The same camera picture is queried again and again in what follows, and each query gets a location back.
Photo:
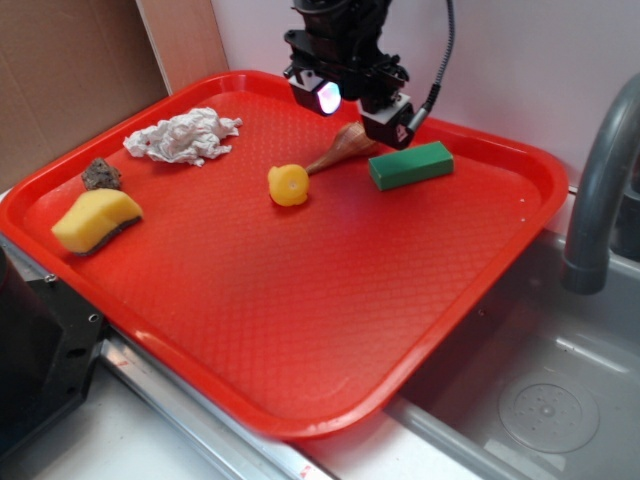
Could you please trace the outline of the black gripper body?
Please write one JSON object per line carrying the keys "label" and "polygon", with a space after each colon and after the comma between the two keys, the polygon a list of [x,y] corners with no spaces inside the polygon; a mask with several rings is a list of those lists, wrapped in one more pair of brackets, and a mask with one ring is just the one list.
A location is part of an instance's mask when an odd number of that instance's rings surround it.
{"label": "black gripper body", "polygon": [[304,21],[289,30],[291,48],[287,79],[301,82],[311,75],[332,82],[343,99],[359,100],[365,108],[388,108],[409,80],[400,57],[378,46],[389,1],[295,1],[292,9]]}

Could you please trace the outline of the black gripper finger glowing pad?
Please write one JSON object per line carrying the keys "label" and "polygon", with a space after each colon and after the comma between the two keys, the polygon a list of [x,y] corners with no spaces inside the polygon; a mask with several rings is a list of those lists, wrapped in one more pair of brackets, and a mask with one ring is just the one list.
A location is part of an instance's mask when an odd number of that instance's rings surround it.
{"label": "black gripper finger glowing pad", "polygon": [[408,128],[414,110],[408,95],[397,95],[390,106],[375,113],[365,109],[368,103],[358,101],[361,123],[367,137],[395,150],[406,149],[415,133]]}
{"label": "black gripper finger glowing pad", "polygon": [[288,82],[296,102],[319,115],[331,116],[342,104],[338,85],[317,76],[311,70],[294,73]]}

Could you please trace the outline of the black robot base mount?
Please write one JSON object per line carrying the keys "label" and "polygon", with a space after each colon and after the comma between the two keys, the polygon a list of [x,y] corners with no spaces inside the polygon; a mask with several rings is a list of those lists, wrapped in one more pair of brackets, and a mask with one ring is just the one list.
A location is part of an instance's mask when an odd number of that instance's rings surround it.
{"label": "black robot base mount", "polygon": [[1,253],[1,458],[81,405],[104,315],[62,280],[24,279]]}

